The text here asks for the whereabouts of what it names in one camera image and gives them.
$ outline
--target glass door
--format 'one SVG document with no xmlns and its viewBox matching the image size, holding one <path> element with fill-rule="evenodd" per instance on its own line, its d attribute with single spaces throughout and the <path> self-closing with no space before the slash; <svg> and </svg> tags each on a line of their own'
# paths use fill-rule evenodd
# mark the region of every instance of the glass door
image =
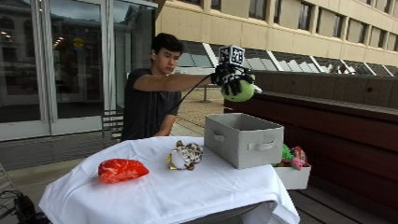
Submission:
<svg viewBox="0 0 398 224">
<path fill-rule="evenodd" d="M 0 1 L 0 141 L 49 134 L 35 2 Z"/>
<path fill-rule="evenodd" d="M 104 0 L 44 1 L 51 133 L 101 129 L 108 86 Z"/>
<path fill-rule="evenodd" d="M 105 0 L 0 1 L 0 141 L 101 129 Z"/>
</svg>

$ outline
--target box handle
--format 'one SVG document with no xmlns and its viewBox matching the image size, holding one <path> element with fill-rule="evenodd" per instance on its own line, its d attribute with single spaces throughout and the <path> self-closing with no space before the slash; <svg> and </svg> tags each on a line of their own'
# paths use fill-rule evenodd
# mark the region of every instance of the box handle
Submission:
<svg viewBox="0 0 398 224">
<path fill-rule="evenodd" d="M 258 151 L 264 151 L 264 150 L 269 150 L 274 147 L 274 142 L 272 143 L 249 143 L 248 146 L 248 150 L 258 150 Z"/>
<path fill-rule="evenodd" d="M 216 141 L 224 142 L 225 141 L 225 136 L 222 134 L 216 134 L 213 131 L 213 137 Z"/>
</svg>

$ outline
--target green ball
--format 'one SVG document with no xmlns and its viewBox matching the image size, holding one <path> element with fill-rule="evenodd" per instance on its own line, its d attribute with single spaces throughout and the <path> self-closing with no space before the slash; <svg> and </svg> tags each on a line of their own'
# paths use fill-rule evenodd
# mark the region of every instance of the green ball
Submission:
<svg viewBox="0 0 398 224">
<path fill-rule="evenodd" d="M 249 100 L 254 95 L 254 84 L 249 84 L 246 80 L 240 81 L 240 87 L 241 87 L 241 93 L 237 95 L 233 94 L 230 88 L 229 88 L 229 95 L 225 94 L 225 88 L 221 88 L 221 94 L 224 96 L 224 99 L 232 102 L 244 102 Z"/>
</svg>

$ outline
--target wooden bench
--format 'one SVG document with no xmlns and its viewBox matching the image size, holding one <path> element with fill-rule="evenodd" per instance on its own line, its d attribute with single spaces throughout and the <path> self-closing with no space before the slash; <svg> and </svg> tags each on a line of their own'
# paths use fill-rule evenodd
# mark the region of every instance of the wooden bench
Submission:
<svg viewBox="0 0 398 224">
<path fill-rule="evenodd" d="M 242 103 L 225 101 L 224 106 L 226 113 L 284 125 L 285 143 L 302 146 L 322 189 L 350 195 L 357 206 L 398 223 L 397 114 L 272 92 Z"/>
</svg>

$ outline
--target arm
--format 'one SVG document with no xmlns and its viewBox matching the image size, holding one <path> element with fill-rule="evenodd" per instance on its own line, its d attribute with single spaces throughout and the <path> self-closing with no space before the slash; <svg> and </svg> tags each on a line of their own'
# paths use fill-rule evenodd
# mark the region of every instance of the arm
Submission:
<svg viewBox="0 0 398 224">
<path fill-rule="evenodd" d="M 168 136 L 172 133 L 173 124 L 176 121 L 176 115 L 167 115 L 161 122 L 161 128 L 153 136 Z"/>
<path fill-rule="evenodd" d="M 175 74 L 169 76 L 141 76 L 135 82 L 133 88 L 139 91 L 184 91 L 193 88 L 207 75 Z M 208 77 L 200 85 L 210 84 Z"/>
</svg>

